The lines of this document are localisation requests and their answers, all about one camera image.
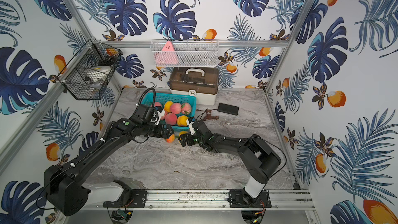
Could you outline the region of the yellow peach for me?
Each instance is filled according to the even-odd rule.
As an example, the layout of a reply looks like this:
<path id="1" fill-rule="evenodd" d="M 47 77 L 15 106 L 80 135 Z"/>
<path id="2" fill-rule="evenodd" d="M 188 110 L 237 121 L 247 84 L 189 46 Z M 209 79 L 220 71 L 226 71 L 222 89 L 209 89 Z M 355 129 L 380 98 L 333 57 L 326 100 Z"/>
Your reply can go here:
<path id="1" fill-rule="evenodd" d="M 164 104 L 164 110 L 166 111 L 166 112 L 168 112 L 168 113 L 170 113 L 171 112 L 171 106 L 174 104 L 174 102 L 172 102 L 172 101 L 167 101 L 165 104 Z"/>
<path id="2" fill-rule="evenodd" d="M 187 127 L 187 121 L 189 120 L 189 117 L 186 115 L 181 115 L 177 118 L 177 125 L 179 127 Z"/>
<path id="3" fill-rule="evenodd" d="M 187 134 L 187 133 L 188 133 L 188 131 L 181 131 L 178 136 L 180 137 L 181 135 Z"/>

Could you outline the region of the small red orange peach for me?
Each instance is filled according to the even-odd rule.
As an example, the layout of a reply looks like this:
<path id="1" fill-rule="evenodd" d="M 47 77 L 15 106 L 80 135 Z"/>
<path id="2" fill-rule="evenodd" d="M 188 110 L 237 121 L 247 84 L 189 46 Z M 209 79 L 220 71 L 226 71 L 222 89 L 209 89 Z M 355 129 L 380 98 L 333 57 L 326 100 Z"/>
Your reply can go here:
<path id="1" fill-rule="evenodd" d="M 172 134 L 169 138 L 165 139 L 167 143 L 172 143 L 175 141 L 175 135 Z"/>

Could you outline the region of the yellow peach front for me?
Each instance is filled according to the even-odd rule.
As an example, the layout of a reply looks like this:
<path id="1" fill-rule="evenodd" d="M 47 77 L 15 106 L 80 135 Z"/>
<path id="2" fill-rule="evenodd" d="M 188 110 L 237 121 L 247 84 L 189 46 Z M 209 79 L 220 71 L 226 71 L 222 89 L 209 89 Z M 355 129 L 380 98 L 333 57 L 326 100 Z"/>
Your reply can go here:
<path id="1" fill-rule="evenodd" d="M 177 118 L 177 125 L 179 127 L 187 127 L 187 121 L 189 120 L 189 117 L 186 115 L 181 115 Z"/>

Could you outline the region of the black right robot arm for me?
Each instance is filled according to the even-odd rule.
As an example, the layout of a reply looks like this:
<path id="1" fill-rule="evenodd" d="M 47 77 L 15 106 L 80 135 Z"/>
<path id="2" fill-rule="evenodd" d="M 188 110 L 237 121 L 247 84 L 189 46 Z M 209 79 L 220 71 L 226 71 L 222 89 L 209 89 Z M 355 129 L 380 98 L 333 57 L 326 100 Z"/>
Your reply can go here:
<path id="1" fill-rule="evenodd" d="M 199 145 L 209 152 L 240 157 L 250 175 L 243 189 L 243 196 L 249 200 L 258 198 L 282 162 L 280 156 L 260 136 L 253 134 L 248 138 L 231 138 L 212 133 L 202 120 L 195 122 L 192 130 L 182 134 L 178 140 L 183 147 Z"/>

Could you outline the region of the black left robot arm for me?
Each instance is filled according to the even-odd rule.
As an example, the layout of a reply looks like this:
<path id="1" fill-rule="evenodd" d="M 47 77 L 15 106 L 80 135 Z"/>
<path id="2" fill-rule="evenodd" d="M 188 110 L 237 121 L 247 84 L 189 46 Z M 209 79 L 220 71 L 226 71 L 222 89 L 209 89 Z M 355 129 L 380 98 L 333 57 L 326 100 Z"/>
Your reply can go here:
<path id="1" fill-rule="evenodd" d="M 174 134 L 169 124 L 161 124 L 166 111 L 161 107 L 139 104 L 130 118 L 112 122 L 104 136 L 76 158 L 44 172 L 44 197 L 65 216 L 82 209 L 94 195 L 84 187 L 91 173 L 118 149 L 137 137 L 167 139 Z"/>

